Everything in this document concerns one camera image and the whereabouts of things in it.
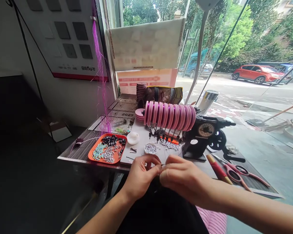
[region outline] hand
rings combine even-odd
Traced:
[[[161,165],[158,156],[149,154],[136,157],[121,190],[133,200],[140,199],[146,193],[154,177],[159,175],[160,170]]]
[[[169,155],[160,172],[160,182],[194,205],[217,211],[226,183],[217,181],[202,172],[192,162]]]

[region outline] building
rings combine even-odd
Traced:
[[[293,0],[280,0],[279,5],[275,8],[275,11],[279,13],[279,17],[276,22],[281,22],[282,18],[290,14],[290,10],[293,8]]]

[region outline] orange tray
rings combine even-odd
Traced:
[[[115,136],[117,136],[118,138],[126,139],[126,144],[127,144],[127,137],[126,137],[126,136],[118,135],[118,134],[113,134],[113,133],[106,133],[106,134],[103,134],[103,135],[97,140],[97,142],[94,144],[94,146],[91,148],[91,150],[89,151],[89,153],[88,153],[88,158],[89,158],[90,160],[95,161],[95,162],[100,162],[100,163],[106,163],[106,164],[115,164],[115,163],[118,163],[118,162],[120,161],[121,157],[118,158],[118,157],[119,157],[119,156],[118,156],[118,152],[121,151],[121,148],[117,149],[117,152],[114,152],[114,156],[113,156],[113,158],[114,158],[114,162],[113,162],[113,163],[105,162],[103,158],[100,158],[100,160],[95,160],[95,159],[93,158],[93,156],[92,156],[92,155],[93,155],[93,152],[94,152],[95,149],[97,148],[98,144],[100,144],[100,142],[102,141],[102,139],[103,139],[104,137],[106,137],[106,136],[112,136],[112,135],[115,135]]]

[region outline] red scissors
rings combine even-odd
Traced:
[[[242,179],[242,177],[240,175],[245,175],[245,176],[251,176],[255,179],[257,179],[258,181],[262,182],[264,185],[266,185],[267,187],[270,187],[270,185],[264,181],[262,178],[258,177],[257,175],[250,173],[248,170],[246,170],[244,167],[239,166],[239,165],[234,165],[230,162],[228,162],[225,159],[222,159],[218,156],[216,156],[215,154],[212,153],[212,155],[217,158],[225,167],[225,169],[227,170],[227,175],[235,182],[237,183],[241,183],[243,185],[243,187],[245,188],[245,190],[252,192],[250,190],[250,188],[246,185],[246,183],[244,182],[244,180]]]

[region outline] hand crank wheel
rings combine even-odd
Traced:
[[[208,146],[213,150],[222,150],[226,145],[226,135],[222,130],[218,130],[211,138]]]

